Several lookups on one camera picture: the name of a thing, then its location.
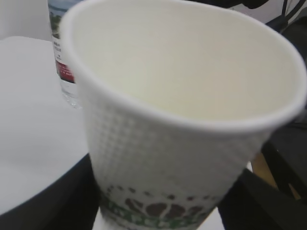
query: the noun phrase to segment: white paper cup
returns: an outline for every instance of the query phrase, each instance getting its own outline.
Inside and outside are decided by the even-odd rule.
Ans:
[[[306,101],[296,49],[235,11],[179,0],[87,0],[66,14],[60,33],[108,230],[197,228]],[[182,109],[168,96],[176,91],[166,73],[189,84],[209,79],[209,96]],[[194,87],[187,97],[202,93]],[[203,108],[208,114],[197,112]]]

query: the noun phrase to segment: black cable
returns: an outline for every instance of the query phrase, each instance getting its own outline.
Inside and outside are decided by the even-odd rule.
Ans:
[[[287,11],[287,5],[288,5],[288,0],[283,0],[283,11],[282,11],[282,15],[286,15],[286,11]]]
[[[293,10],[290,11],[290,13],[288,13],[286,15],[286,20],[290,20],[304,5],[304,3],[306,2],[306,0],[300,0],[297,5],[293,8]]]

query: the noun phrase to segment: textured cup surface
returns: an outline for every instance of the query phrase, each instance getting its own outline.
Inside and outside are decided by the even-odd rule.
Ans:
[[[178,0],[87,0],[66,14],[60,32],[83,106],[108,230],[196,229],[270,134],[305,104],[305,65],[295,48],[237,12]],[[191,37],[195,43],[189,43]],[[168,39],[174,41],[172,50],[159,46]],[[112,58],[124,52],[127,41],[144,55],[143,64],[152,49],[161,57],[172,57],[174,50],[179,58],[190,55],[194,64],[207,55],[218,63],[216,70],[228,68],[221,86],[245,74],[248,90],[238,100],[254,107],[219,104],[218,120],[196,120],[111,87],[104,77],[120,70]],[[198,56],[189,53],[190,47]],[[106,72],[105,62],[114,69]],[[186,63],[179,64],[184,70]],[[212,65],[199,65],[204,65],[205,77]],[[224,93],[219,87],[216,91]],[[253,99],[248,91],[264,99]],[[223,119],[225,106],[233,112],[231,119]]]

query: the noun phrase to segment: white table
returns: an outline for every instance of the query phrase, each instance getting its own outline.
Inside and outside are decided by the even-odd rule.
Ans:
[[[0,41],[0,215],[51,185],[86,153],[81,110],[62,98],[52,43]],[[97,215],[94,230],[100,230]],[[200,227],[224,230],[217,209]]]

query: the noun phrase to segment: brown coffee bean print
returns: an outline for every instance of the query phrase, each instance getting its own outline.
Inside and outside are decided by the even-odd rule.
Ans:
[[[132,192],[132,193],[135,193],[135,189],[133,189],[133,188],[129,188],[129,191]]]
[[[200,217],[202,217],[202,216],[206,216],[206,215],[207,215],[207,213],[206,213],[206,212],[202,212],[202,213],[200,213],[200,214],[199,214],[199,216],[200,216]]]
[[[167,204],[157,203],[146,207],[146,212],[149,216],[160,217],[162,212],[167,208]]]
[[[201,206],[194,206],[194,207],[190,207],[188,210],[188,215],[190,217],[195,216],[197,213],[199,213],[200,211],[202,211],[203,207]]]
[[[102,195],[102,196],[100,197],[100,202],[101,202],[102,204],[106,204],[106,203],[108,202],[108,199],[107,199],[104,195]]]
[[[177,217],[181,217],[186,212],[185,208],[180,205],[171,205],[171,209],[165,215],[165,218],[174,219]]]
[[[125,204],[130,208],[130,210],[137,212],[137,213],[141,213],[141,211],[139,211],[135,206],[134,203],[131,199],[126,199],[125,200]]]
[[[140,201],[137,201],[137,200],[133,199],[133,202],[134,202],[139,208],[142,208],[142,207],[143,207],[143,203],[141,203]]]
[[[168,195],[168,196],[167,196],[167,199],[174,200],[174,199],[175,199],[175,196],[174,196],[174,195]]]
[[[126,226],[125,225],[123,225],[123,224],[121,224],[121,223],[119,223],[117,220],[116,220],[116,218],[114,218],[113,220],[115,220],[116,221],[116,223],[120,226],[120,227],[122,227],[122,228],[126,228]]]
[[[151,195],[149,192],[144,192],[144,194],[145,194],[146,196],[153,196],[153,195]]]

